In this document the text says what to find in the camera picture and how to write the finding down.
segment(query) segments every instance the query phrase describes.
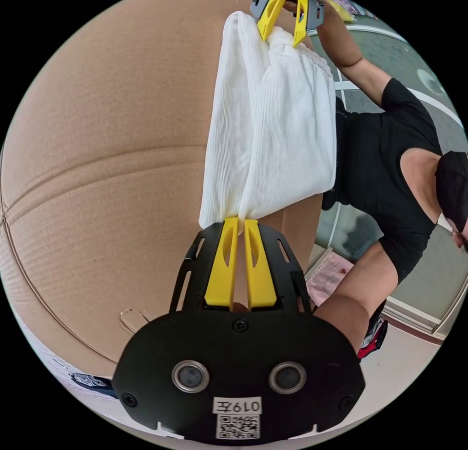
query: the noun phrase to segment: pink cloth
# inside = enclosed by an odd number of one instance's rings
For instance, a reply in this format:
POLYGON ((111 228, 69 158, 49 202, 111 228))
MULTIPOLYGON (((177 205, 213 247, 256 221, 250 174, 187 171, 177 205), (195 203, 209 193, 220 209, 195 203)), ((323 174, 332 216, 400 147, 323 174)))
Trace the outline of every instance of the pink cloth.
POLYGON ((307 292, 315 305, 319 306, 337 288, 353 264, 331 252, 320 268, 306 281, 307 292))

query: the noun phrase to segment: screw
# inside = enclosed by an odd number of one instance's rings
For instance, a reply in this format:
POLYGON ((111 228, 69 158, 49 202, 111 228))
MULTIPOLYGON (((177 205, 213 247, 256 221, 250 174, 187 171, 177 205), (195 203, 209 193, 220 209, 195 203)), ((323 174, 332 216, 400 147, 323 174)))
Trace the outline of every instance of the screw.
POLYGON ((249 324, 244 319, 237 319, 233 322, 233 329, 235 332, 244 333, 248 330, 249 324))
POLYGON ((351 405, 352 405, 352 398, 350 396, 346 396, 340 401, 338 408, 340 409, 340 411, 346 411, 347 409, 350 408, 351 405))
POLYGON ((124 393, 122 400, 130 408, 134 408, 137 405, 137 399, 131 393, 124 393))

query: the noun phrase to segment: white cloth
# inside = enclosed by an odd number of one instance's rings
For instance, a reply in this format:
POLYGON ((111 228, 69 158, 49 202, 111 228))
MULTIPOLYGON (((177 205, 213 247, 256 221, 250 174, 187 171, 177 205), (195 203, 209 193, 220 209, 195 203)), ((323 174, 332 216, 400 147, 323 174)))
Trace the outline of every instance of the white cloth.
POLYGON ((267 41, 243 12, 224 25, 199 224, 259 219, 330 190, 335 88, 326 61, 275 27, 267 41))

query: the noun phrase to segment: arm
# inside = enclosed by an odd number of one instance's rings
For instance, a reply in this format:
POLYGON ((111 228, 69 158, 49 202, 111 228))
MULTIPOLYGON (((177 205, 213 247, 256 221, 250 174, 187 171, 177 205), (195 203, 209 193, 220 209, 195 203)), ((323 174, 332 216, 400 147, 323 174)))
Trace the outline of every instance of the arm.
POLYGON ((317 28, 323 50, 346 78, 382 107, 382 95, 390 75, 362 57, 338 12, 326 0, 323 4, 323 23, 317 28))
POLYGON ((395 266, 376 242, 314 315, 340 330, 357 352, 380 304, 398 285, 395 266))

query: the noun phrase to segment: black shorts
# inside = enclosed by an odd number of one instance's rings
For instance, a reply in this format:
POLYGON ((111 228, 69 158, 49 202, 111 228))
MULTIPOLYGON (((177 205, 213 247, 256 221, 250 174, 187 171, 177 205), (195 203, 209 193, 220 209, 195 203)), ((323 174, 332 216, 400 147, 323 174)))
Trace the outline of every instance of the black shorts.
POLYGON ((343 101, 336 97, 336 177, 335 185, 331 190, 323 194, 322 210, 329 210, 337 201, 342 200, 341 195, 341 170, 344 156, 344 129, 348 118, 348 111, 345 109, 343 101))

